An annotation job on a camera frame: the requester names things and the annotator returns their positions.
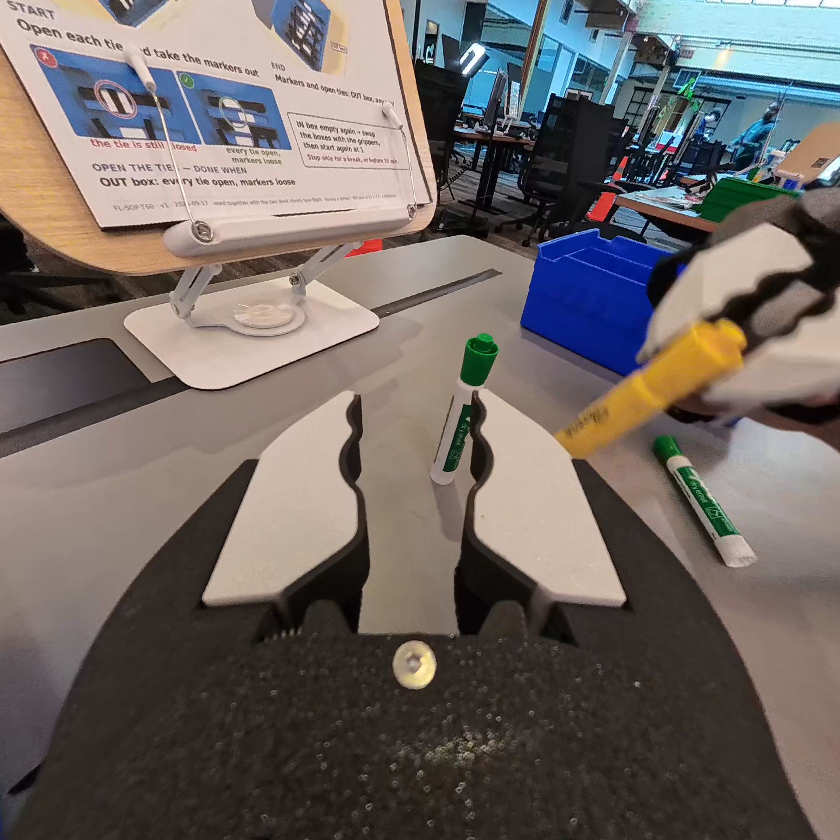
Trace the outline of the black office chair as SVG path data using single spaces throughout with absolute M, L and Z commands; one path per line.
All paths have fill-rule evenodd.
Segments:
M 526 217 L 503 220 L 496 233 L 528 224 L 530 231 L 521 245 L 529 247 L 542 242 L 552 228 L 564 231 L 585 196 L 583 183 L 604 182 L 612 127 L 613 106 L 552 94 L 519 185 L 537 209 Z

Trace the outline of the orange traffic cone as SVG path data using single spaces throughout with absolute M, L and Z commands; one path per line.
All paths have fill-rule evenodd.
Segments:
M 615 168 L 614 173 L 610 176 L 609 186 L 616 186 L 619 181 L 623 179 L 623 173 L 627 166 L 629 157 L 625 155 Z M 613 211 L 613 206 L 616 200 L 617 193 L 604 192 L 599 196 L 592 208 L 587 212 L 585 218 L 588 221 L 603 223 L 607 221 L 610 213 Z

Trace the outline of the printed instruction sheet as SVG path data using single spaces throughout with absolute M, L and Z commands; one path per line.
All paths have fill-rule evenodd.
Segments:
M 388 2 L 2 2 L 100 228 L 431 202 Z

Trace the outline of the yellow highlighter marker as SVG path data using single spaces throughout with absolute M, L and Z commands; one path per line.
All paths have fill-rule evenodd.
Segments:
M 747 346 L 745 333 L 730 320 L 694 323 L 554 438 L 571 457 L 587 459 L 687 396 L 740 370 Z

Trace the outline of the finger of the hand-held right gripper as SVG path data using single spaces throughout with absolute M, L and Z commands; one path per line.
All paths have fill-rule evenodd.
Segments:
M 828 305 L 828 226 L 762 222 L 697 251 L 654 303 L 637 359 L 703 322 L 700 309 L 728 305 Z
M 734 322 L 748 341 L 742 367 L 700 393 L 699 413 L 838 400 L 837 305 L 728 305 L 699 315 Z

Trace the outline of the grey desk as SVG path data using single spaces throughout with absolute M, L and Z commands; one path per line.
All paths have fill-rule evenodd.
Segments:
M 550 432 L 618 376 L 520 328 L 532 262 L 470 238 L 346 259 L 325 284 L 380 312 L 367 335 L 219 392 L 164 395 L 2 457 L 2 792 L 44 756 L 100 626 L 162 544 L 244 460 L 337 393 L 361 394 L 371 573 L 360 628 L 456 632 L 469 462 L 428 477 L 466 339 L 489 388 Z M 757 556 L 721 560 L 653 452 L 676 438 Z M 660 417 L 594 469 L 695 576 L 737 645 L 821 838 L 838 838 L 838 454 L 803 434 Z

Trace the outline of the green bin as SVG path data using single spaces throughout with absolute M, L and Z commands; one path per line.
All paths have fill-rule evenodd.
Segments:
M 801 194 L 801 190 L 788 190 L 769 183 L 726 177 L 717 180 L 702 201 L 696 205 L 695 212 L 707 221 L 719 223 L 739 207 L 773 200 L 780 196 L 798 197 Z

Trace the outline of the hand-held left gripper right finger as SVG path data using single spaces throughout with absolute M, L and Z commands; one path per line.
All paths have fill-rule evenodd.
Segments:
M 621 610 L 620 581 L 572 457 L 530 416 L 495 393 L 473 400 L 470 472 L 457 564 L 469 622 L 518 604 L 538 634 L 565 606 Z

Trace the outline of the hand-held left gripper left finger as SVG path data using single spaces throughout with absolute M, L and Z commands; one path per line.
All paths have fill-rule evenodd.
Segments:
M 261 453 L 203 593 L 206 607 L 273 605 L 284 627 L 334 602 L 359 629 L 368 579 L 361 396 L 341 392 Z

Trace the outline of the green dry erase marker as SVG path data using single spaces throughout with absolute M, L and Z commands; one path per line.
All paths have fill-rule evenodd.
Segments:
M 496 341 L 486 332 L 465 343 L 460 372 L 429 474 L 436 485 L 446 486 L 454 480 L 469 435 L 474 394 L 487 382 L 497 354 Z
M 657 436 L 653 452 L 683 493 L 698 522 L 705 529 L 722 562 L 730 569 L 743 569 L 757 556 L 707 487 L 675 437 Z

